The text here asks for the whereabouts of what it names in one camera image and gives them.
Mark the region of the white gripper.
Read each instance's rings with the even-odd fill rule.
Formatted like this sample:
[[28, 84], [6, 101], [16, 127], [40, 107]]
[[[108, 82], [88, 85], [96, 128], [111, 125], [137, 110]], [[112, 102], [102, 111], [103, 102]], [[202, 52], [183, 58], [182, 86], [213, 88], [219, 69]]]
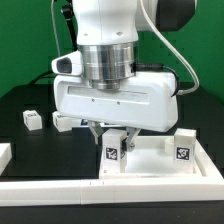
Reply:
[[81, 77], [58, 75], [54, 81], [57, 111], [85, 119], [99, 144], [99, 122], [126, 126], [126, 149], [135, 148], [140, 129], [166, 132], [178, 120], [175, 78], [169, 72], [138, 72], [120, 81], [118, 90], [97, 90]]

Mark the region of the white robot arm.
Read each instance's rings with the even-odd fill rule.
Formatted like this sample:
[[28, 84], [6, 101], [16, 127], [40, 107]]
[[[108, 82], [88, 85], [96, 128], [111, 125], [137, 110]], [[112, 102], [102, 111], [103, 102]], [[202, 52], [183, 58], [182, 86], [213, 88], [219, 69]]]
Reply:
[[152, 31], [167, 43], [162, 33], [181, 29], [196, 6], [197, 0], [72, 0], [77, 47], [52, 61], [57, 110], [87, 120], [97, 137], [102, 122], [124, 126], [129, 150], [142, 129], [168, 131], [178, 119], [176, 97], [195, 91], [199, 80], [172, 45], [167, 48], [189, 71], [193, 87], [182, 90], [175, 71], [162, 64], [140, 63], [138, 33]]

